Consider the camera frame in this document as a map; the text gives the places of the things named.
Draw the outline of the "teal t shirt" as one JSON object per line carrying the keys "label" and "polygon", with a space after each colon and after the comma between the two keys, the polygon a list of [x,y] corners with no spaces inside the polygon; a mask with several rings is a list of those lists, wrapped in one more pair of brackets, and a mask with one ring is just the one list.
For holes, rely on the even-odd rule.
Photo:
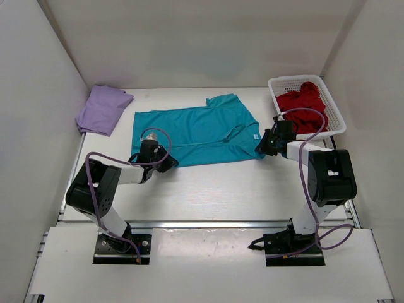
{"label": "teal t shirt", "polygon": [[206,99],[202,107],[136,112],[131,152],[156,132],[180,167],[261,160],[259,123],[233,93]]}

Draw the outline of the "purple t shirt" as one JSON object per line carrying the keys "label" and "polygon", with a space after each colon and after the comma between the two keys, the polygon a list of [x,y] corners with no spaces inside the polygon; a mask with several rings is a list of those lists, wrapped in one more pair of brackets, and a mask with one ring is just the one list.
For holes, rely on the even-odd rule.
{"label": "purple t shirt", "polygon": [[106,85],[94,85],[84,108],[76,116],[80,133],[110,136],[134,96]]}

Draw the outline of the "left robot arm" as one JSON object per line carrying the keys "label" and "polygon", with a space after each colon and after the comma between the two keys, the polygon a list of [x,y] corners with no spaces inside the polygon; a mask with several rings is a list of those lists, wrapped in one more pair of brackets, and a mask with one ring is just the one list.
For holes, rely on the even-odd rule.
{"label": "left robot arm", "polygon": [[143,184],[155,171],[165,173],[179,162],[158,141],[145,139],[127,162],[97,152],[86,156],[66,193],[66,204],[86,215],[125,251],[133,245],[130,224],[115,211],[113,201],[120,185]]}

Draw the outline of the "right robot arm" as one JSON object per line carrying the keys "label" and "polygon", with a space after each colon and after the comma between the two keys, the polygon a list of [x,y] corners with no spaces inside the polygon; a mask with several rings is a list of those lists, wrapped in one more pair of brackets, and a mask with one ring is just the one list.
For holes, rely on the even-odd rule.
{"label": "right robot arm", "polygon": [[319,224],[337,207],[357,194],[357,184],[348,150],[321,148],[297,140],[291,121],[277,121],[266,129],[255,151],[261,155],[282,155],[296,161],[306,203],[290,220],[286,238],[291,241],[319,239]]}

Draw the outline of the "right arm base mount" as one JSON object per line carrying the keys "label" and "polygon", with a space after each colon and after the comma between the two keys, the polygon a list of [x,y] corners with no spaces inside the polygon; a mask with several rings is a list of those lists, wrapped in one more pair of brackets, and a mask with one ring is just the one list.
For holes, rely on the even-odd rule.
{"label": "right arm base mount", "polygon": [[263,234],[248,249],[264,251],[267,267],[324,266],[323,252],[314,240],[314,234],[296,234],[289,225],[281,232]]}

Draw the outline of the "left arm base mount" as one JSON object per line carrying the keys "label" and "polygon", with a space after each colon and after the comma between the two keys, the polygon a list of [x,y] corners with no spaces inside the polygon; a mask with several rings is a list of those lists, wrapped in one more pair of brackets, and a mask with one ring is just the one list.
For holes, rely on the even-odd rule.
{"label": "left arm base mount", "polygon": [[131,244],[120,242],[99,232],[93,254],[93,264],[149,265],[152,235],[132,234],[132,242],[140,254]]}

